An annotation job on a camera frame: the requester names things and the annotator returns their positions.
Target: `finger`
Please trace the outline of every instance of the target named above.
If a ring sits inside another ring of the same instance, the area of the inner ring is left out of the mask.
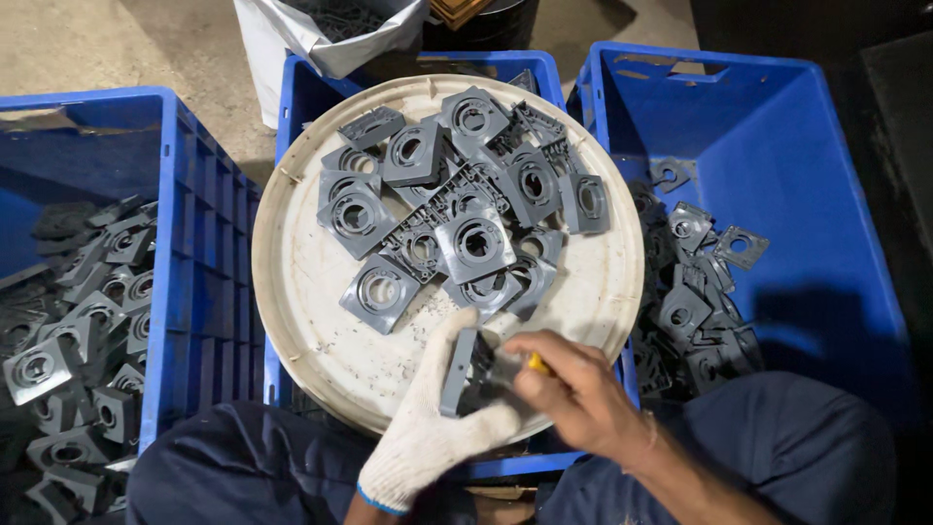
[[[606,357],[605,353],[600,348],[591,347],[589,345],[584,345],[583,343],[577,343],[575,341],[570,341],[570,344],[574,346],[577,350],[583,352],[584,354],[590,356],[591,358],[599,361],[609,363],[609,359]]]
[[[550,330],[519,333],[506,341],[502,349],[507,353],[537,352],[548,366],[575,390],[592,383],[604,367]]]
[[[440,391],[451,364],[453,343],[462,329],[476,325],[479,316],[475,307],[464,308],[446,318],[428,337],[425,353],[410,387],[412,395],[419,397],[420,404],[440,406]]]
[[[506,443],[522,427],[522,418],[515,408],[498,401],[458,419],[453,427],[460,444],[457,452],[463,454],[459,462]]]
[[[532,408],[543,412],[558,425],[585,423],[586,413],[571,399],[567,386],[556,377],[525,368],[515,376],[514,389]]]

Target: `white cotton glove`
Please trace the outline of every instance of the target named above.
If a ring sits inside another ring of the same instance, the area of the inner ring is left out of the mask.
[[[521,427],[518,412],[493,404],[462,419],[440,414],[440,392],[460,330],[475,326],[476,308],[453,314],[431,334],[418,373],[383,439],[359,474],[357,488],[370,504],[396,515],[457,463],[504,444]]]

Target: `white plastic bag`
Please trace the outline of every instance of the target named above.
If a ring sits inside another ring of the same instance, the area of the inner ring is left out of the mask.
[[[307,60],[321,75],[344,78],[386,51],[410,48],[429,10],[427,0],[356,1],[395,14],[373,33],[332,44],[310,16],[279,0],[233,0],[264,124],[278,128],[286,50]]]

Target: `dark blue clothing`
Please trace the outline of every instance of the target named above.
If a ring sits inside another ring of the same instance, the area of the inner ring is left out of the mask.
[[[734,379],[659,419],[721,479],[787,523],[891,519],[893,440],[881,417],[851,394],[770,372]],[[171,429],[143,454],[130,478],[128,522],[341,523],[373,446],[340,423],[261,404],[220,404]],[[675,523],[617,464],[596,457],[540,491],[536,519],[544,525]],[[412,520],[475,521],[469,495],[443,485],[419,498]]]

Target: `concrete floor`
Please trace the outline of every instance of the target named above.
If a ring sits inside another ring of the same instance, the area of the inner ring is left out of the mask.
[[[0,94],[160,84],[185,101],[253,180],[273,168],[231,0],[4,0]],[[541,0],[532,49],[554,56],[564,94],[590,44],[698,49],[689,0]]]

